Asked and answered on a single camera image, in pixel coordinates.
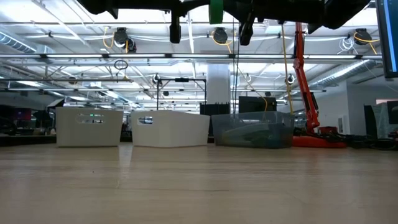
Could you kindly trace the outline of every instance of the gray plastic bin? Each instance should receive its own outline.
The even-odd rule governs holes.
[[[275,112],[211,116],[217,146],[280,149],[293,143],[294,116]]]

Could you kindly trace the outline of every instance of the ceiling duct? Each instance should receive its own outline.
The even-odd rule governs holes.
[[[337,84],[357,74],[371,70],[379,64],[380,63],[376,60],[362,60],[360,62],[355,62],[349,65],[340,65],[322,74],[321,76],[319,76],[319,79],[311,81],[309,83],[309,86],[311,87],[314,85],[318,85],[326,87]]]
[[[12,34],[0,27],[0,44],[7,45],[18,51],[28,54],[53,54],[55,53],[49,46],[34,44],[16,34]]]

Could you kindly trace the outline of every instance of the wooden table surface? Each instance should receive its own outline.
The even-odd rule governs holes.
[[[0,148],[0,223],[398,223],[398,152]]]

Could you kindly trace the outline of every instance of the white storage bin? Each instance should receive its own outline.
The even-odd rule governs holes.
[[[176,111],[131,113],[132,144],[145,147],[187,147],[207,144],[210,116]]]
[[[112,147],[120,143],[123,111],[57,108],[58,147]]]

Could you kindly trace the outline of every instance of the white column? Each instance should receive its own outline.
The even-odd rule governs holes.
[[[229,64],[207,65],[207,104],[226,104],[231,101]]]

